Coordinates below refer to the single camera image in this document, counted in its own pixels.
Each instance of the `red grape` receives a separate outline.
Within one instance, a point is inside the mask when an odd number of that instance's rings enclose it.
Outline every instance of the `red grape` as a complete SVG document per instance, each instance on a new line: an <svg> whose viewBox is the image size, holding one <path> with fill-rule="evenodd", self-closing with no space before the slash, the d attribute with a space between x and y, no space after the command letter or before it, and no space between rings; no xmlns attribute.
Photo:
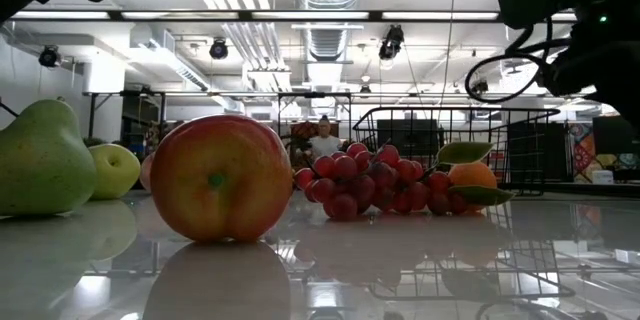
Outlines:
<svg viewBox="0 0 640 320"><path fill-rule="evenodd" d="M408 214L411 212L411 199L406 191L398 192L393 197L393 210L398 214Z"/></svg>
<svg viewBox="0 0 640 320"><path fill-rule="evenodd" d="M429 188L421 182L411 184L407 189L407 194L409 199L411 199L411 210L413 211L424 210L431 195Z"/></svg>
<svg viewBox="0 0 640 320"><path fill-rule="evenodd" d="M376 183L378 188L389 188L395 183L393 169L385 163L375 163L371 165L369 176Z"/></svg>
<svg viewBox="0 0 640 320"><path fill-rule="evenodd" d="M298 189L300 190L306 189L307 185L309 185L309 183L313 180L314 175L315 174L313 173L313 171L311 171L311 169L309 168L298 170L298 172L296 172L296 174L293 177Z"/></svg>
<svg viewBox="0 0 640 320"><path fill-rule="evenodd" d="M324 178L333 178L333 170L336 166L336 162L329 156L321 156L313 163L313 168L316 169L318 175Z"/></svg>
<svg viewBox="0 0 640 320"><path fill-rule="evenodd" d="M313 194L311 194L311 189L313 189L313 184L316 181L317 180L311 181L309 184L307 184L307 187L304 188L304 196L311 202L317 202L316 199L313 198Z"/></svg>
<svg viewBox="0 0 640 320"><path fill-rule="evenodd" d="M451 211L449 199L443 193L433 193L427 200L427 207L434 215L446 215Z"/></svg>
<svg viewBox="0 0 640 320"><path fill-rule="evenodd" d="M367 175L359 176L349 182L349 194L358 203L358 214L362 214L369 209L375 191L376 183Z"/></svg>
<svg viewBox="0 0 640 320"><path fill-rule="evenodd" d="M454 215L464 214L469 210L469 204L460 194L449 194L449 205Z"/></svg>
<svg viewBox="0 0 640 320"><path fill-rule="evenodd" d="M358 165L358 171L364 172L369 169L369 160L371 160L371 154L368 151L361 151L355 157L356 165Z"/></svg>
<svg viewBox="0 0 640 320"><path fill-rule="evenodd" d="M424 175L424 170L422 170L422 164L420 164L417 161L412 161L411 163L413 164L413 168L415 170L414 179L418 180L422 177L422 175Z"/></svg>
<svg viewBox="0 0 640 320"><path fill-rule="evenodd" d="M396 170L398 170L400 181L404 184L408 185L416 180L416 169L410 160L400 159L396 164Z"/></svg>
<svg viewBox="0 0 640 320"><path fill-rule="evenodd" d="M316 180L311 188L311 195L317 202L327 202L333 198L336 190L336 183L331 179Z"/></svg>
<svg viewBox="0 0 640 320"><path fill-rule="evenodd" d="M341 194L331 202L333 218L340 221L353 220L358 216L358 204L351 195Z"/></svg>
<svg viewBox="0 0 640 320"><path fill-rule="evenodd" d="M336 160L333 174L338 179L352 179L358 175L358 165L356 165L356 161L353 158L342 156Z"/></svg>
<svg viewBox="0 0 640 320"><path fill-rule="evenodd" d="M360 154L363 151L369 152L369 149L367 149L367 147L362 143L353 143L347 148L347 155L355 158L356 155Z"/></svg>
<svg viewBox="0 0 640 320"><path fill-rule="evenodd" d="M400 154L398 154L398 149L393 145L385 145L378 154L378 161L391 167L395 167L398 160L400 160Z"/></svg>
<svg viewBox="0 0 640 320"><path fill-rule="evenodd" d="M389 212L393 208L393 191L389 188L378 188L373 194L373 206L382 212Z"/></svg>
<svg viewBox="0 0 640 320"><path fill-rule="evenodd" d="M451 179L449 176L441 171L436 171L429 176L427 180L429 189L434 193L447 193L447 190L451 186Z"/></svg>
<svg viewBox="0 0 640 320"><path fill-rule="evenodd" d="M338 160L339 157L346 156L346 155L347 154L345 154L343 151L336 151L333 154L331 154L331 158L333 160Z"/></svg>

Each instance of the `black equipment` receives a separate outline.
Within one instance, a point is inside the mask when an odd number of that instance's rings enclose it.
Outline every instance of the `black equipment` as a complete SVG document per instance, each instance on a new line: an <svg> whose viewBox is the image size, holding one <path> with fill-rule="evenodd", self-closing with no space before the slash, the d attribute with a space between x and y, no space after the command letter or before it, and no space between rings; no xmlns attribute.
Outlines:
<svg viewBox="0 0 640 320"><path fill-rule="evenodd" d="M522 94L534 82L554 96L579 92L594 85L597 92L587 99L608 103L636 128L640 128L638 94L640 82L631 74L640 72L640 0L499 0L501 19L525 32L504 55L480 62L465 79L470 97L486 103L501 103ZM578 22L567 39L552 39L551 16L574 9ZM533 33L534 24L546 19L547 39L522 47ZM568 47L547 64L551 49ZM532 54L542 51L542 57ZM500 60L519 58L535 63L538 73L520 91L497 100L483 99L471 90L471 79L482 66Z"/></svg>

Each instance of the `cable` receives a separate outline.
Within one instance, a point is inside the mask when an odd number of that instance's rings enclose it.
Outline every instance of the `cable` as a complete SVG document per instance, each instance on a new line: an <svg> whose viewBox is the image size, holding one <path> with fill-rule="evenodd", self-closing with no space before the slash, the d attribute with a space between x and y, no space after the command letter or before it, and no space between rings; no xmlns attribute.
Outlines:
<svg viewBox="0 0 640 320"><path fill-rule="evenodd" d="M520 48L525 42L527 42L527 40L529 40L529 38L533 34L533 25L528 26L525 28L524 32L520 34L520 36L518 36L518 38L511 45L507 47L507 49L505 49L505 53L503 55L492 56L490 58L480 61L478 64L472 67L471 70L469 70L469 72L467 73L467 76L465 77L465 80L464 80L464 88L467 91L467 94L469 95L469 97L486 104L500 104L505 101L515 99L516 97L522 95L525 91L527 91L531 87L531 85L533 85L536 82L536 76L538 74L535 74L522 89L520 89L519 91L511 95L505 96L500 99L493 99L493 100L482 98L480 95L476 94L474 91L471 90L471 79L473 78L473 75L478 71L478 69L480 69L482 66L496 62L496 61L518 59L518 58L526 59L538 65L539 73L542 75L543 78L546 79L553 74L553 70L554 70L553 66L547 64L547 58L549 57L551 48L568 46L571 43L571 40L570 39L553 39L553 22L551 20L551 17L548 17L546 20L547 20L546 21L547 34L546 34L545 41L542 41L540 43L537 43L525 48ZM541 58L531 55L532 53L540 50L543 50L543 54Z"/></svg>

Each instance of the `spotlight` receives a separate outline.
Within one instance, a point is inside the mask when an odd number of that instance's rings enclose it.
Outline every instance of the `spotlight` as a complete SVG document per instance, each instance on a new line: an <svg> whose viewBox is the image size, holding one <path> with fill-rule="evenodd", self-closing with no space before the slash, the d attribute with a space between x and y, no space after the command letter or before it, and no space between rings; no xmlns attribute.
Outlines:
<svg viewBox="0 0 640 320"><path fill-rule="evenodd" d="M391 25L378 53L380 60L384 62L385 69L393 66L393 58L400 52L403 42L404 32L402 31L402 27L400 27L400 25Z"/></svg>
<svg viewBox="0 0 640 320"><path fill-rule="evenodd" d="M47 68L57 68L62 63L62 56L58 53L58 47L55 45L47 45L38 57L40 65Z"/></svg>
<svg viewBox="0 0 640 320"><path fill-rule="evenodd" d="M215 38L213 39L213 45L211 45L211 49L209 50L209 55L215 60L222 60L229 55L229 50L227 49L227 45L225 45L226 39L224 38Z"/></svg>

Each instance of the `white wall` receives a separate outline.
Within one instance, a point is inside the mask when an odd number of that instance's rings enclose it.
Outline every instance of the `white wall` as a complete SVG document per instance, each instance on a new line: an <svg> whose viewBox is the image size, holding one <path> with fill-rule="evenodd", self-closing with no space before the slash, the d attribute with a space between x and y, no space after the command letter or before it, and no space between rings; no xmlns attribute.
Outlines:
<svg viewBox="0 0 640 320"><path fill-rule="evenodd" d="M80 130L86 136L89 126L89 98L82 95L84 78L80 75L72 80L71 71L49 70L38 63L38 59L9 46L0 37L0 98L2 102L20 113L25 107L41 99L58 96L75 110L80 121ZM4 129L14 117L0 110L0 129Z"/></svg>

